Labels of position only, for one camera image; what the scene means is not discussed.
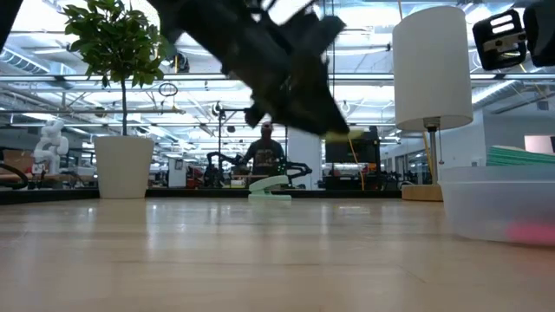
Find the potted plant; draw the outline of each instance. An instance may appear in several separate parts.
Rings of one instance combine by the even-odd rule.
[[[88,64],[86,75],[102,77],[102,86],[121,84],[122,136],[95,139],[99,189],[103,198],[143,198],[154,143],[127,136],[126,79],[132,87],[161,80],[159,69],[165,56],[162,37],[145,15],[121,0],[86,0],[87,8],[68,5],[66,35],[79,39],[69,50],[79,52]]]

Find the man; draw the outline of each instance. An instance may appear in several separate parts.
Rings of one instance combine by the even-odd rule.
[[[281,144],[271,139],[273,126],[269,121],[262,124],[260,133],[262,138],[252,142],[249,150],[241,160],[246,164],[253,159],[252,174],[253,175],[277,175],[279,163],[284,163],[284,149]]]

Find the wooden lamp base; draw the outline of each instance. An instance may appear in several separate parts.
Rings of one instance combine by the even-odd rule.
[[[439,185],[404,185],[402,199],[442,202],[443,196]]]

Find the clear plastic bin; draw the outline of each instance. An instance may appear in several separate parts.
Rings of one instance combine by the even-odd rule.
[[[441,171],[455,233],[472,239],[555,245],[555,166],[465,167]]]

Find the table surface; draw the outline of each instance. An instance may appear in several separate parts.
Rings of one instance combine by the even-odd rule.
[[[0,311],[552,311],[555,250],[442,204],[148,198],[0,208]]]

